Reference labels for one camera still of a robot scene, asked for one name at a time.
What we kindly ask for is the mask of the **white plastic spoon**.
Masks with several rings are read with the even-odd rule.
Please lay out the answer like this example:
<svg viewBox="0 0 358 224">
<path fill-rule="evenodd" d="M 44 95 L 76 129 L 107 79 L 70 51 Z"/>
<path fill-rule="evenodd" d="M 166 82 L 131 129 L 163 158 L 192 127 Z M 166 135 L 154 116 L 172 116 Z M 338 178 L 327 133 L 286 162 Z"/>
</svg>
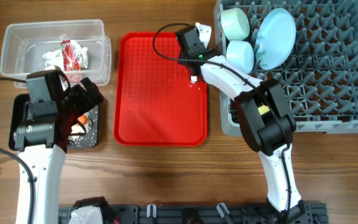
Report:
<svg viewBox="0 0 358 224">
<path fill-rule="evenodd" d="M 192 83 L 196 83 L 196 82 L 198 81 L 198 77 L 197 77 L 197 76 L 191 76 L 191 77 L 190 77 L 190 81 L 191 81 Z"/>
</svg>

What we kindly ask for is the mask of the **orange carrot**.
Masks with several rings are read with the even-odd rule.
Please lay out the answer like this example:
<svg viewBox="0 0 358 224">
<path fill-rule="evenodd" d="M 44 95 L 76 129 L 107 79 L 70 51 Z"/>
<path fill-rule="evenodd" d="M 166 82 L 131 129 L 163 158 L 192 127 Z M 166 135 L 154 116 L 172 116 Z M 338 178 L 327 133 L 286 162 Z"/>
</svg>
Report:
<svg viewBox="0 0 358 224">
<path fill-rule="evenodd" d="M 86 125 L 88 122 L 88 117 L 83 114 L 80 117 L 78 117 L 78 121 L 82 124 L 82 125 Z"/>
</svg>

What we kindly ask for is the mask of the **red strawberry snack wrapper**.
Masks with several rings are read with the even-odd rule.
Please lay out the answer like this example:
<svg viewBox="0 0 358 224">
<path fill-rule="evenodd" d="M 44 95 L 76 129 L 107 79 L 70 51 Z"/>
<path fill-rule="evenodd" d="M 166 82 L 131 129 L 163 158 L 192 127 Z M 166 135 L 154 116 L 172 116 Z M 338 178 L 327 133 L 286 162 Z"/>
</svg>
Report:
<svg viewBox="0 0 358 224">
<path fill-rule="evenodd" d="M 75 72 L 67 75 L 70 82 L 78 83 L 82 74 L 78 71 L 88 68 L 88 48 L 82 47 L 75 40 L 64 40 L 61 43 L 63 67 L 66 72 Z"/>
</svg>

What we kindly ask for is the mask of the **white tissue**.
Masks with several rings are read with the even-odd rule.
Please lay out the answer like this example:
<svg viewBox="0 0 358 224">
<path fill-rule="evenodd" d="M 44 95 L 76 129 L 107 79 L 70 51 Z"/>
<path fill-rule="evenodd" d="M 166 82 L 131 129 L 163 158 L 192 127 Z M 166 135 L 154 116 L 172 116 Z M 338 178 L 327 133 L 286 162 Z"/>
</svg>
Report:
<svg viewBox="0 0 358 224">
<path fill-rule="evenodd" d="M 62 56 L 61 50 L 47 52 L 47 53 L 43 54 L 42 57 L 46 60 L 45 70 L 52 70 L 55 68 L 59 68 L 60 70 L 64 69 L 63 56 Z"/>
</svg>

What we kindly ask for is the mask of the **light blue bowl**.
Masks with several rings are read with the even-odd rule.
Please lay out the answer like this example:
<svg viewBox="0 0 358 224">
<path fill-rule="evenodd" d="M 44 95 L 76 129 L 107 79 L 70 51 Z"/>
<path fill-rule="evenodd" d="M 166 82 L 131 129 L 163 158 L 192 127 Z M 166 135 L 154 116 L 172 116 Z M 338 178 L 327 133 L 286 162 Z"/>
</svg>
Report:
<svg viewBox="0 0 358 224">
<path fill-rule="evenodd" d="M 254 67 L 253 48 L 246 41 L 232 40 L 226 50 L 226 59 L 231 65 L 249 74 Z"/>
</svg>

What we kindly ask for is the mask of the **green bowl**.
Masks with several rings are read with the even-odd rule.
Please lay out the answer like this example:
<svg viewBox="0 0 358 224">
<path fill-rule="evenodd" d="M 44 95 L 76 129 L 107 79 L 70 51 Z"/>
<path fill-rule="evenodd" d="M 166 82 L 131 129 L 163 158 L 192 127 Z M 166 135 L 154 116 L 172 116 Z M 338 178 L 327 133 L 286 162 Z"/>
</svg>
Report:
<svg viewBox="0 0 358 224">
<path fill-rule="evenodd" d="M 226 38 L 244 40 L 250 34 L 250 25 L 245 12 L 239 8 L 224 10 L 221 13 L 221 24 Z"/>
</svg>

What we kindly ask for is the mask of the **yellow plastic cup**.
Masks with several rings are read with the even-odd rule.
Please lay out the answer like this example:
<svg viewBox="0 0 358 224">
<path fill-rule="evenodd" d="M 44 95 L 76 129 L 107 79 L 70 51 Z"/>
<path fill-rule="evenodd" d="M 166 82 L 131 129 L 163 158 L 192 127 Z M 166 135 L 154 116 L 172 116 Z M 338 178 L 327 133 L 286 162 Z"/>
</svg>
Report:
<svg viewBox="0 0 358 224">
<path fill-rule="evenodd" d="M 261 105 L 258 107 L 258 112 L 260 115 L 264 115 L 265 113 L 268 113 L 270 111 L 270 108 L 266 105 Z"/>
</svg>

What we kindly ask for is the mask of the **large light blue plate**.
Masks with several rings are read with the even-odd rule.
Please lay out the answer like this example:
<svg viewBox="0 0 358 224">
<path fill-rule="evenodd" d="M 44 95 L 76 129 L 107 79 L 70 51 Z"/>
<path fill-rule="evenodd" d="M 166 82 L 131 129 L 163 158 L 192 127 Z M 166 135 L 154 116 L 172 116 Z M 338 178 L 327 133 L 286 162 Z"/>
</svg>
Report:
<svg viewBox="0 0 358 224">
<path fill-rule="evenodd" d="M 285 9 L 272 10 L 263 20 L 255 44 L 259 46 L 255 59 L 260 68 L 271 70 L 279 67 L 290 55 L 296 39 L 293 16 Z"/>
</svg>

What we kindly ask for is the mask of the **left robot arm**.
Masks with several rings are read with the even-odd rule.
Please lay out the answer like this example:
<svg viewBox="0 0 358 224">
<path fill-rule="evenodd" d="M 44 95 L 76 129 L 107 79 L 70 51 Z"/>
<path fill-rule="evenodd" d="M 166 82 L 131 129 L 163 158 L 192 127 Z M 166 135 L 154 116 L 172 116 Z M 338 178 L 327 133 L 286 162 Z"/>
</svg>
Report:
<svg viewBox="0 0 358 224">
<path fill-rule="evenodd" d="M 57 223 L 60 177 L 78 118 L 104 97 L 88 77 L 62 85 L 59 70 L 31 73 L 14 100 L 9 146 L 20 159 L 16 223 Z"/>
</svg>

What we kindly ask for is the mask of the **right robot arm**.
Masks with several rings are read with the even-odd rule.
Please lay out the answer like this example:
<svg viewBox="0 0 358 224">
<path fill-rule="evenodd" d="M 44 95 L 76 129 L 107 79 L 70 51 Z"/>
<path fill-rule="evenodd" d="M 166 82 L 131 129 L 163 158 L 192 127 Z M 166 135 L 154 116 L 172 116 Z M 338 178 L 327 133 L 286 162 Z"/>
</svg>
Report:
<svg viewBox="0 0 358 224">
<path fill-rule="evenodd" d="M 292 222 L 304 210 L 291 164 L 295 119 L 280 83 L 251 77 L 225 56 L 207 49 L 194 25 L 175 35 L 181 48 L 180 63 L 232 98 L 242 137 L 262 161 L 272 213 L 282 223 Z"/>
</svg>

